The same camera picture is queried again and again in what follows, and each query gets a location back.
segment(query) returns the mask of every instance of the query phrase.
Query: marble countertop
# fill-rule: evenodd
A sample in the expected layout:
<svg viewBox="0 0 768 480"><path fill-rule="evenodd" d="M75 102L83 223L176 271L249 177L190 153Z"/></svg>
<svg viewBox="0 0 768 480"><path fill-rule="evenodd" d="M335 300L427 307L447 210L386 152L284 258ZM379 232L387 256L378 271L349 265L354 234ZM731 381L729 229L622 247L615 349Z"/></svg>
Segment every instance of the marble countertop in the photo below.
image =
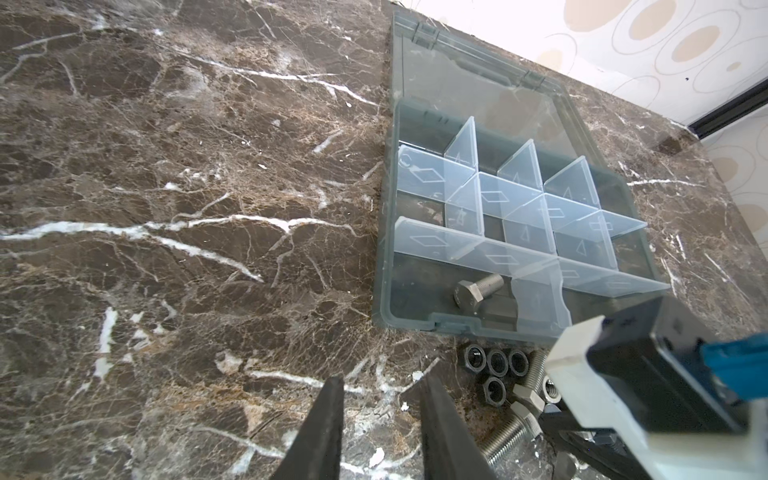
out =
<svg viewBox="0 0 768 480"><path fill-rule="evenodd" d="M343 478L422 477L423 373L472 433L493 428L460 339L370 319L391 14L0 10L0 477L268 478L333 374ZM696 139L554 76L631 185L674 294L724 339L765 329L768 262ZM552 458L539 439L499 470L549 479Z"/></svg>

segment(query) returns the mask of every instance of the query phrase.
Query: patterned wallpaper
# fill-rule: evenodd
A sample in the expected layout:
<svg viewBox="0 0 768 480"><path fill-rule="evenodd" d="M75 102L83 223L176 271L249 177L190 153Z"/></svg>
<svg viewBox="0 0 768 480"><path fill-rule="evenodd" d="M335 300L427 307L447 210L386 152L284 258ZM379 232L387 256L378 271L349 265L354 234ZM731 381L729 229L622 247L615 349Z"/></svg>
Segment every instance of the patterned wallpaper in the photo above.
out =
<svg viewBox="0 0 768 480"><path fill-rule="evenodd" d="M401 0L689 124L768 77L768 0Z"/></svg>
<svg viewBox="0 0 768 480"><path fill-rule="evenodd" d="M768 257L768 105L701 143Z"/></svg>

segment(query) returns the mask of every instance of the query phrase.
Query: hex nut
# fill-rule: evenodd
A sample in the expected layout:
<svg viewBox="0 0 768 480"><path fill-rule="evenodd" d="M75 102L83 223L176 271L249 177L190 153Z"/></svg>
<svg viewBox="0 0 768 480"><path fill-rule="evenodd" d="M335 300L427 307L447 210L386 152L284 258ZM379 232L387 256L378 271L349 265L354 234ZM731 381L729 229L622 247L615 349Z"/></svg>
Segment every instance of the hex nut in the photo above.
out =
<svg viewBox="0 0 768 480"><path fill-rule="evenodd" d="M534 417L538 418L544 411L546 405L545 401L538 396L537 392L529 389L527 386L516 383L512 388L512 396L514 396L520 403L528 407Z"/></svg>
<svg viewBox="0 0 768 480"><path fill-rule="evenodd" d="M544 400L547 403L557 403L563 399L563 395L549 378L549 375L545 375L541 379L541 393L544 394Z"/></svg>
<svg viewBox="0 0 768 480"><path fill-rule="evenodd" d="M541 426L538 424L536 416L525 405L520 402L513 402L511 410L512 413L520 417L520 420L528 425L528 432L531 434L532 439L541 434Z"/></svg>
<svg viewBox="0 0 768 480"><path fill-rule="evenodd" d="M485 369L485 350L476 343L464 347L464 367L472 373L480 373Z"/></svg>
<svg viewBox="0 0 768 480"><path fill-rule="evenodd" d="M518 377L524 377L528 373L528 356L522 350L513 349L507 356L509 372Z"/></svg>
<svg viewBox="0 0 768 480"><path fill-rule="evenodd" d="M482 391L485 403L494 407L500 407L507 401L507 388L498 377L489 376L482 383Z"/></svg>
<svg viewBox="0 0 768 480"><path fill-rule="evenodd" d="M461 280L453 289L453 301L463 313L477 313L478 304L482 301L482 293L477 284Z"/></svg>
<svg viewBox="0 0 768 480"><path fill-rule="evenodd" d="M485 369L493 376L504 376L509 370L507 356L499 349L490 349L485 353Z"/></svg>

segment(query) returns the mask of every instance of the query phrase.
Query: plastic divider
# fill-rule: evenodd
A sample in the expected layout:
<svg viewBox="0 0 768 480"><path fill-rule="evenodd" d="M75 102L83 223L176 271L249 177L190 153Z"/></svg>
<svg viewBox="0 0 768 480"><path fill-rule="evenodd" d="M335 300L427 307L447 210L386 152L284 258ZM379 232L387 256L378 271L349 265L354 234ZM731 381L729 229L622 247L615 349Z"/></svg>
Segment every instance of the plastic divider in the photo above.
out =
<svg viewBox="0 0 768 480"><path fill-rule="evenodd" d="M482 211L485 215L506 218L521 205L541 195L533 188L480 172Z"/></svg>
<svg viewBox="0 0 768 480"><path fill-rule="evenodd" d="M584 156L572 161L566 168L545 181L544 191L580 204L600 208L598 189L594 186L592 173Z"/></svg>
<svg viewBox="0 0 768 480"><path fill-rule="evenodd" d="M580 220L598 211L597 208L580 204L557 195L544 194L547 201L547 213L552 230L560 230L569 223Z"/></svg>
<svg viewBox="0 0 768 480"><path fill-rule="evenodd" d="M554 255L407 217L395 222L395 252L511 277L557 260Z"/></svg>
<svg viewBox="0 0 768 480"><path fill-rule="evenodd" d="M608 233L611 238L620 237L640 228L648 226L646 222L638 220L636 218L625 217L624 215L615 214L608 210L603 210L603 216L605 217L605 224L608 228Z"/></svg>
<svg viewBox="0 0 768 480"><path fill-rule="evenodd" d="M518 332L560 336L571 326L571 312L563 300L559 263L544 265L512 279L510 286L518 303Z"/></svg>
<svg viewBox="0 0 768 480"><path fill-rule="evenodd" d="M405 145L398 149L400 191L444 202L473 175L475 170L423 150Z"/></svg>
<svg viewBox="0 0 768 480"><path fill-rule="evenodd" d="M541 169L538 166L538 156L533 139L525 142L518 151L507 159L498 168L497 175L516 184L543 191Z"/></svg>
<svg viewBox="0 0 768 480"><path fill-rule="evenodd" d="M547 215L547 201L539 195L502 219L507 243L557 254L552 225Z"/></svg>
<svg viewBox="0 0 768 480"><path fill-rule="evenodd" d="M478 169L478 143L475 133L475 117L470 117L445 149L443 157L466 167Z"/></svg>
<svg viewBox="0 0 768 480"><path fill-rule="evenodd" d="M553 228L558 255L582 263L618 270L616 253L602 210L560 228Z"/></svg>
<svg viewBox="0 0 768 480"><path fill-rule="evenodd" d="M631 293L655 292L670 287L667 283L629 273L574 262L565 258L558 260L563 276L563 288L578 292L615 298Z"/></svg>
<svg viewBox="0 0 768 480"><path fill-rule="evenodd" d="M467 179L445 201L445 226L480 236L485 233L478 174Z"/></svg>

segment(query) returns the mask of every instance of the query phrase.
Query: bolt thread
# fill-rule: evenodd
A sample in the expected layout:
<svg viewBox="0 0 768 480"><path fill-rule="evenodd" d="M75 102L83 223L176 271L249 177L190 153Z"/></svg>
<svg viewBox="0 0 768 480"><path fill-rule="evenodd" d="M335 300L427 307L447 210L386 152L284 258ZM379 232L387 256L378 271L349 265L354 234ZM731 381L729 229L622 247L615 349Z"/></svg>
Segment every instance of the bolt thread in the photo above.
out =
<svg viewBox="0 0 768 480"><path fill-rule="evenodd" d="M619 439L616 439L616 441L611 443L608 447L619 455L627 455L627 450L624 449L624 444L622 444Z"/></svg>
<svg viewBox="0 0 768 480"><path fill-rule="evenodd" d="M483 298L491 296L504 286L504 278L498 273L493 273L475 282Z"/></svg>
<svg viewBox="0 0 768 480"><path fill-rule="evenodd" d="M478 447L489 465L493 465L505 453L519 444L527 433L525 422L514 413L507 422L497 428Z"/></svg>
<svg viewBox="0 0 768 480"><path fill-rule="evenodd" d="M541 390L541 381L544 379L544 362L547 361L547 354L542 350L534 350L528 360L528 373L523 377L522 384L538 392Z"/></svg>

